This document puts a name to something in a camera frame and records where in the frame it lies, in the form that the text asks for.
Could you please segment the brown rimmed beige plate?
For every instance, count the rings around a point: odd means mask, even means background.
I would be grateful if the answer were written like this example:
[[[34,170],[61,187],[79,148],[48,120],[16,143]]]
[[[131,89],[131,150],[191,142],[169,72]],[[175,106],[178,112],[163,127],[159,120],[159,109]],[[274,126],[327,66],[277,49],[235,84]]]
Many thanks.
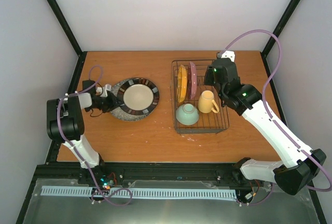
[[[117,91],[120,109],[132,116],[151,114],[160,100],[158,87],[146,78],[130,78]]]

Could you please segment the yellow polka dot plate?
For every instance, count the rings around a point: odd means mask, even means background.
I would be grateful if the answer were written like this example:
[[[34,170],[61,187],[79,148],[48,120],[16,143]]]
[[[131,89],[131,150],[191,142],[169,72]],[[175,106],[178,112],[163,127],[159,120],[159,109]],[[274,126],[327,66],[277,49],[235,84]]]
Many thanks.
[[[177,101],[182,103],[185,100],[187,92],[187,69],[180,65],[177,74]]]

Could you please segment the pale green ceramic bowl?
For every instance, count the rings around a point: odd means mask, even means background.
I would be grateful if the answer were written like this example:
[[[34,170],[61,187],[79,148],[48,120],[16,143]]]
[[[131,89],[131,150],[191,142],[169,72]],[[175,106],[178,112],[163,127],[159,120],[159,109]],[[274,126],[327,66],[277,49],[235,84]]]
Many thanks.
[[[199,112],[194,105],[183,104],[176,110],[176,120],[183,125],[193,125],[199,120]]]

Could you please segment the pink scalloped plate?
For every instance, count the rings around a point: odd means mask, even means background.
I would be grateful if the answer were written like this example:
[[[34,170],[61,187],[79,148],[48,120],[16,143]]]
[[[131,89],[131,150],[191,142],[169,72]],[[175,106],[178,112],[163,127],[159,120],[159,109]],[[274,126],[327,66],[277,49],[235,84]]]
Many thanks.
[[[197,92],[197,68],[194,62],[189,62],[188,67],[188,81],[189,81],[189,99],[193,100]]]

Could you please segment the green wire dish rack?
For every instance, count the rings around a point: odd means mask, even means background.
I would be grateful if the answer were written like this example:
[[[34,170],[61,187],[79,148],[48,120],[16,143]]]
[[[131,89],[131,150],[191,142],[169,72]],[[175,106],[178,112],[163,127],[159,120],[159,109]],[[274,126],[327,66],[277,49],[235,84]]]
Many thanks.
[[[173,124],[177,133],[179,134],[194,134],[194,133],[219,133],[229,128],[229,118],[227,107],[221,107],[220,98],[212,86],[204,84],[204,76],[208,66],[211,65],[212,59],[189,59],[189,60],[174,60],[171,63],[171,103],[172,103],[172,115]],[[194,99],[190,99],[189,95],[186,95],[185,100],[182,103],[177,101],[177,76],[180,66],[185,68],[189,67],[192,62],[197,69],[197,93]],[[219,107],[219,113],[210,112],[208,114],[199,113],[199,120],[193,125],[183,125],[176,119],[176,110],[179,106],[189,103],[198,106],[198,100],[201,93],[205,90],[212,91],[214,93],[214,100]]]

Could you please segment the yellow ceramic mug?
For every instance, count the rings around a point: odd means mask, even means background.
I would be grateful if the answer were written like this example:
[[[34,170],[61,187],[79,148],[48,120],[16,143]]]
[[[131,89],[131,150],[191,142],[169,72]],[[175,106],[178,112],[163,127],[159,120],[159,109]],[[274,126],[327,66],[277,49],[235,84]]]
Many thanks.
[[[213,112],[215,114],[219,113],[219,107],[214,100],[214,94],[212,91],[205,90],[201,93],[198,100],[198,110],[202,113],[208,114]]]

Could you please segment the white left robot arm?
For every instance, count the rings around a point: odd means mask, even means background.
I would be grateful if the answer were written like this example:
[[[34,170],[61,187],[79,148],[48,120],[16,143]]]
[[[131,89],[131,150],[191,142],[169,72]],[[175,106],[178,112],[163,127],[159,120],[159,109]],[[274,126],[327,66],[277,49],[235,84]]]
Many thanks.
[[[83,169],[91,168],[90,178],[97,184],[107,180],[108,171],[100,166],[102,158],[88,142],[82,110],[101,110],[109,113],[120,107],[123,101],[111,92],[111,85],[97,87],[97,82],[84,80],[82,91],[75,92],[64,99],[47,101],[48,136],[64,144],[80,162]]]

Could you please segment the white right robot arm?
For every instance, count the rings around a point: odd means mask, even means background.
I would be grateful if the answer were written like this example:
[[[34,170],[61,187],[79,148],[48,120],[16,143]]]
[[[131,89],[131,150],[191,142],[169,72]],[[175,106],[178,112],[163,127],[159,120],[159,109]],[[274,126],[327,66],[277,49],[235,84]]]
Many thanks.
[[[322,171],[326,154],[298,139],[253,85],[240,82],[232,59],[214,60],[206,69],[204,84],[213,86],[222,104],[252,124],[280,157],[277,162],[240,160],[241,177],[275,183],[287,194],[296,195]]]

